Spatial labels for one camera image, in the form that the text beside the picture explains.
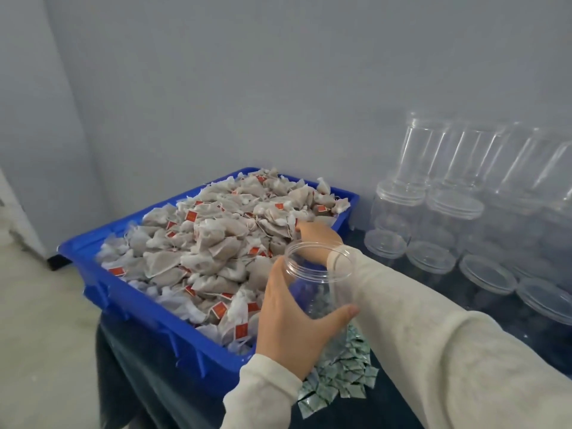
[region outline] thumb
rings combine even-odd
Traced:
[[[346,304],[327,316],[316,320],[321,335],[327,341],[338,334],[359,313],[355,304]]]

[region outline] blue crate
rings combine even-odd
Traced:
[[[238,173],[247,174],[260,170],[247,167],[221,177],[213,182],[225,180]],[[291,181],[299,178],[284,175]],[[317,187],[315,182],[307,182]],[[134,319],[145,325],[157,340],[173,349],[177,358],[177,367],[190,373],[212,396],[222,397],[239,382],[239,370],[252,357],[251,353],[238,356],[228,352],[196,331],[191,325],[182,321],[145,294],[132,288],[124,281],[104,270],[95,261],[104,239],[111,233],[123,237],[128,223],[140,223],[143,216],[153,208],[160,208],[167,203],[176,204],[178,200],[194,197],[206,185],[199,186],[183,194],[157,203],[135,214],[117,220],[76,236],[58,247],[58,252],[72,260],[85,283],[83,295],[100,307],[105,313],[111,313],[124,320]],[[349,230],[348,220],[351,209],[359,201],[357,194],[332,187],[332,193],[341,198],[348,198],[351,207],[338,216],[332,229],[344,236]]]

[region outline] sleeve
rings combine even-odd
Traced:
[[[345,246],[352,279],[336,288],[355,325],[425,428],[567,427],[572,382],[489,316]],[[328,269],[350,267],[332,253]]]
[[[221,429],[286,429],[301,386],[287,368],[254,354],[240,369],[239,384],[223,399],[226,414]]]

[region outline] floor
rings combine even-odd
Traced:
[[[50,271],[0,208],[0,429],[96,429],[99,310],[72,266]]]

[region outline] hand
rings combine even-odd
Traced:
[[[342,245],[340,236],[324,223],[298,222],[296,230],[300,232],[302,241],[305,243],[322,243],[330,246]],[[312,263],[327,266],[328,256],[331,250],[321,248],[308,248],[302,256]]]
[[[321,319],[310,319],[288,290],[284,258],[279,257],[270,271],[262,303],[256,353],[267,356],[304,380],[327,342],[358,312],[357,306],[348,304]]]

